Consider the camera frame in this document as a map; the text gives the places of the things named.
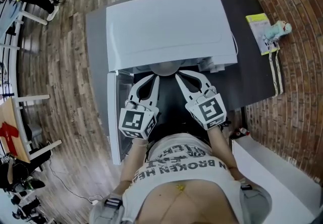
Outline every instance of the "white washing machine lid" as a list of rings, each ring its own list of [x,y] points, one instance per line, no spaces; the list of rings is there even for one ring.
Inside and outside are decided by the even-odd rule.
[[[107,7],[106,41],[109,71],[236,53],[221,0],[132,0]]]

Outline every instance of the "belly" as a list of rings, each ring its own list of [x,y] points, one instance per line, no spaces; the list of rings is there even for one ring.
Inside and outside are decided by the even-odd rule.
[[[222,189],[205,180],[176,181],[156,187],[144,201],[136,223],[193,222],[238,223]]]

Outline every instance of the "shoe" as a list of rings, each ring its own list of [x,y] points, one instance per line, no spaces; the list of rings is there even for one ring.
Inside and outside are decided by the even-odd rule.
[[[57,5],[60,3],[60,0],[49,0],[52,4]]]
[[[49,14],[49,16],[47,17],[47,21],[52,21],[56,15],[56,13],[59,11],[60,7],[58,6],[54,6],[54,11]]]

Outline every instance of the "brick wall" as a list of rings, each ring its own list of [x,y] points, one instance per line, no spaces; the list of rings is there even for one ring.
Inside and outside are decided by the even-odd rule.
[[[271,23],[286,20],[280,41],[285,92],[247,106],[253,137],[323,184],[323,0],[259,0]]]

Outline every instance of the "plush toy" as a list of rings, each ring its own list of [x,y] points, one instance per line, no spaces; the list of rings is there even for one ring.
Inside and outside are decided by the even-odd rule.
[[[274,25],[265,29],[263,39],[269,42],[278,41],[281,36],[287,35],[292,32],[291,24],[286,21],[277,21]]]

